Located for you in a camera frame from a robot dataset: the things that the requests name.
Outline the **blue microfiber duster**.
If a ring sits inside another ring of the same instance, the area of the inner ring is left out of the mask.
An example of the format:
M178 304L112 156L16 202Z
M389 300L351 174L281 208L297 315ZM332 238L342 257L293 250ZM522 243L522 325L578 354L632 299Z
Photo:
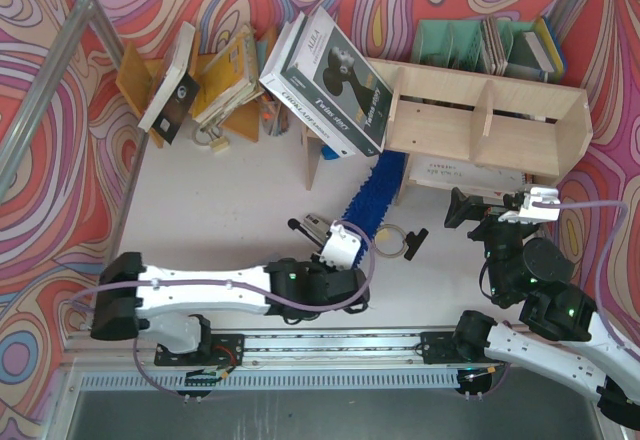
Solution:
M385 150L341 217L357 226L370 241L399 191L406 159L405 153Z

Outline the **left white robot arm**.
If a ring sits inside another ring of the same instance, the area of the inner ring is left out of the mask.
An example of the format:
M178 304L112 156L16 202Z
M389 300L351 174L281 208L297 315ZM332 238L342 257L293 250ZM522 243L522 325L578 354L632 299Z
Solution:
M296 323L335 310L360 313L369 300L368 280L359 269L284 258L238 271L181 271L146 265L140 253L125 252L100 276L90 336L142 338L172 354L203 354L211 312Z

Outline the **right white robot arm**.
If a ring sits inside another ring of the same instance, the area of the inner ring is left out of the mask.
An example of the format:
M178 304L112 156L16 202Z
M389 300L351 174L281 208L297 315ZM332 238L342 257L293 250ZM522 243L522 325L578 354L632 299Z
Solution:
M592 294L571 283L572 263L549 239L536 236L558 219L565 203L554 188L528 186L500 205L451 191L444 225L477 222L468 238L484 246L479 279L485 297L507 309L522 307L519 320L531 337L475 310L462 313L452 335L467 361L514 363L554 380L596 404L602 415L639 428L639 348L607 318L599 287Z

